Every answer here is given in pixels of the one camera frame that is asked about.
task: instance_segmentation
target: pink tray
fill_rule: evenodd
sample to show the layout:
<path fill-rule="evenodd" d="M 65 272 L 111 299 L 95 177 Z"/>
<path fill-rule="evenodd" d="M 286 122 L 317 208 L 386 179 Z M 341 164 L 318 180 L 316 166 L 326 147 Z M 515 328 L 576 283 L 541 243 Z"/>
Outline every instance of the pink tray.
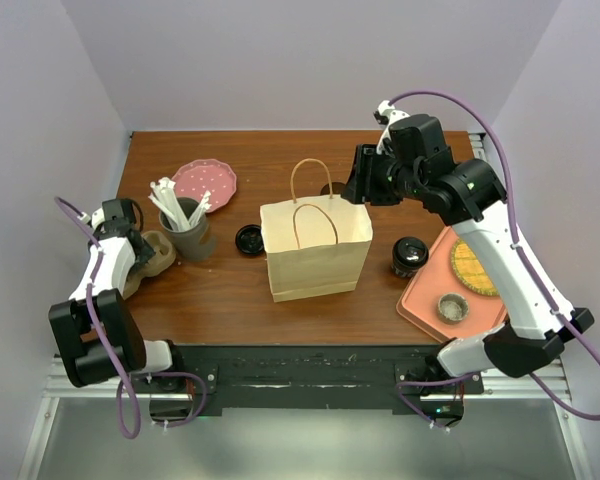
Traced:
<path fill-rule="evenodd" d="M 178 197 L 200 201 L 204 192 L 211 192 L 209 213 L 225 206 L 236 193 L 236 174 L 226 163 L 215 158 L 194 160 L 178 169 L 171 179 L 176 182 Z"/>
<path fill-rule="evenodd" d="M 440 342 L 466 338 L 504 321 L 507 310 L 500 297 L 480 295 L 465 287 L 451 267 L 451 248 L 458 236 L 445 228 L 429 252 L 429 261 L 416 274 L 398 302 L 400 315 Z M 459 325 L 448 325 L 437 316 L 438 299 L 455 292 L 469 302 L 469 316 Z"/>

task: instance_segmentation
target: bag handle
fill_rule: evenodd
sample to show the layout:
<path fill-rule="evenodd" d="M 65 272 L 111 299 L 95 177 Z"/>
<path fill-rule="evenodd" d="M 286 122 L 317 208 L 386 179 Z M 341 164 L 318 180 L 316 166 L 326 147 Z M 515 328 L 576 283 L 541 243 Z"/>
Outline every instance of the bag handle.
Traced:
<path fill-rule="evenodd" d="M 302 165 L 303 163 L 307 163 L 307 162 L 319 163 L 324 168 L 324 171 L 327 172 L 327 180 L 329 181 L 329 199 L 332 199 L 333 198 L 333 182 L 331 182 L 331 173 L 329 173 L 329 169 L 324 164 L 324 162 L 322 162 L 316 158 L 305 158 L 304 160 L 300 160 L 296 164 L 296 166 L 293 167 L 293 171 L 291 172 L 291 181 L 289 183 L 291 185 L 291 198 L 293 198 L 293 203 L 298 203 L 298 199 L 296 198 L 296 189 L 293 186 L 293 179 L 295 178 L 296 172 L 298 171 L 298 168 L 300 167 L 300 165 Z"/>
<path fill-rule="evenodd" d="M 336 230 L 336 225 L 333 223 L 333 220 L 331 220 L 331 217 L 327 214 L 327 212 L 325 212 L 324 210 L 322 210 L 320 207 L 318 207 L 317 205 L 314 205 L 312 203 L 305 203 L 303 205 L 300 205 L 298 208 L 296 208 L 296 210 L 293 212 L 293 234 L 296 236 L 296 244 L 298 245 L 298 250 L 300 250 L 300 238 L 298 238 L 298 226 L 296 225 L 296 215 L 298 215 L 298 210 L 300 210 L 302 207 L 313 207 L 313 208 L 317 208 L 318 210 L 320 210 L 320 212 L 327 217 L 327 220 L 329 220 L 329 223 L 331 224 L 331 228 L 333 228 L 333 234 L 336 237 L 336 245 L 338 244 L 338 230 Z"/>

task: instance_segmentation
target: gray cup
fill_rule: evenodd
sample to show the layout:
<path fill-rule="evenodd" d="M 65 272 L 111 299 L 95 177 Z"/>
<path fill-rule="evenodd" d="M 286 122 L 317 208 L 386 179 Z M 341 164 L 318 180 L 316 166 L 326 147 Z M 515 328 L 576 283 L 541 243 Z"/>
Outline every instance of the gray cup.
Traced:
<path fill-rule="evenodd" d="M 187 218 L 198 207 L 198 201 L 193 198 L 178 198 L 178 203 Z M 211 227 L 206 214 L 202 215 L 198 225 L 186 232 L 173 231 L 169 220 L 162 212 L 160 212 L 160 225 L 164 228 L 167 238 L 176 247 L 178 253 L 186 260 L 201 262 L 209 258 L 216 249 L 218 239 L 211 233 Z"/>

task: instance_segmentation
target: orange tray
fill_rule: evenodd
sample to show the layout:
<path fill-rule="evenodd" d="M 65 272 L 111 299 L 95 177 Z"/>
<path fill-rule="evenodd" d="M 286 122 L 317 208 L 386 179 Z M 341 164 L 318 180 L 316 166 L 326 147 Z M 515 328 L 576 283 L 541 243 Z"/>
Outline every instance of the orange tray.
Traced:
<path fill-rule="evenodd" d="M 458 236 L 446 227 L 429 251 L 429 261 L 411 280 L 400 297 L 398 313 L 440 342 L 466 338 L 489 330 L 507 317 L 500 297 L 480 295 L 465 287 L 451 267 L 451 249 Z M 469 315 L 458 325 L 438 318 L 438 299 L 455 292 L 469 302 Z"/>

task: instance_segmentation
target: wooden table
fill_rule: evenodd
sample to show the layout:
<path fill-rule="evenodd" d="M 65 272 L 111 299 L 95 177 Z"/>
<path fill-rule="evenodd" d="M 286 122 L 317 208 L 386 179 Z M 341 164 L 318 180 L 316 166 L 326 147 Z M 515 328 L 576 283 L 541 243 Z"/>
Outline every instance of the wooden table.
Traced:
<path fill-rule="evenodd" d="M 218 247 L 199 264 L 177 261 L 159 277 L 144 279 L 128 300 L 149 340 L 210 344 L 413 344 L 434 340 L 396 313 L 406 282 L 390 272 L 396 240 L 412 235 L 431 246 L 443 224 L 413 201 L 369 208 L 373 242 L 353 292 L 273 303 L 265 256 L 248 258 L 235 247 L 235 234 L 260 223 L 259 208 L 290 198 L 289 175 L 303 158 L 323 160 L 333 181 L 346 182 L 355 146 L 375 143 L 378 131 L 138 132 L 133 135 L 119 197 L 136 199 L 145 229 L 159 229 L 148 200 L 149 183 L 172 176 L 196 158 L 231 165 L 238 191 L 227 206 L 209 215 Z M 447 132 L 456 161 L 473 157 L 466 132 Z M 323 170 L 303 166 L 298 196 L 317 195 Z"/>

